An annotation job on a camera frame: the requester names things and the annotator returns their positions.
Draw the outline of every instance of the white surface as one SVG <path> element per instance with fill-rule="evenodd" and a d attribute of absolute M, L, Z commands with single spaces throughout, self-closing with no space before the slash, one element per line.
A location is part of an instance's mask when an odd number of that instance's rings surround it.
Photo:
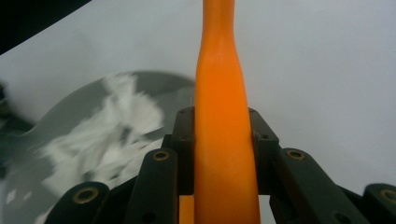
<path fill-rule="evenodd" d="M 0 56 L 0 78 L 38 120 L 110 72 L 193 77 L 201 15 L 200 0 L 93 1 Z M 395 1 L 240 0 L 235 36 L 249 105 L 282 147 L 310 153 L 355 192 L 396 185 Z"/>

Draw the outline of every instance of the orange plastic rod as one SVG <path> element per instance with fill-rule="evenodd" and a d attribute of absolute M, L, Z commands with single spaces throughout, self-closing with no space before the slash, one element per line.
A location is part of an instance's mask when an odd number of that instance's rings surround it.
<path fill-rule="evenodd" d="M 195 224 L 260 223 L 248 102 L 233 38 L 234 0 L 204 0 L 196 73 Z"/>

